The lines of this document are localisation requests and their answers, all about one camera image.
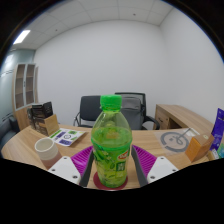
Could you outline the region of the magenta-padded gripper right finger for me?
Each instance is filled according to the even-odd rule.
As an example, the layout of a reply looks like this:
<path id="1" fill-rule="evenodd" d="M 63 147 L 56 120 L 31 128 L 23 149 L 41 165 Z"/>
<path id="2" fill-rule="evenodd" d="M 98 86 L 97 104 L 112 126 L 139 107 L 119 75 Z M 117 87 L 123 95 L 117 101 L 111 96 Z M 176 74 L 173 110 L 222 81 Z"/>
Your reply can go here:
<path id="1" fill-rule="evenodd" d="M 177 171 L 177 168 L 166 157 L 156 157 L 139 146 L 132 146 L 131 155 L 141 187 Z"/>

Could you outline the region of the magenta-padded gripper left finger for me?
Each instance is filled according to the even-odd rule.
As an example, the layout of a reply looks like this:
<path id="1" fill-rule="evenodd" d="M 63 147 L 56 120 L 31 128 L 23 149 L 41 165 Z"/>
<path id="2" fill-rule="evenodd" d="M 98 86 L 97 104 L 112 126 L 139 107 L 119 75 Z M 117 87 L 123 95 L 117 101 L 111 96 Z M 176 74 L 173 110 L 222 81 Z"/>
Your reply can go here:
<path id="1" fill-rule="evenodd" d="M 93 162 L 93 147 L 89 146 L 72 157 L 63 156 L 49 172 L 74 184 L 86 187 Z"/>

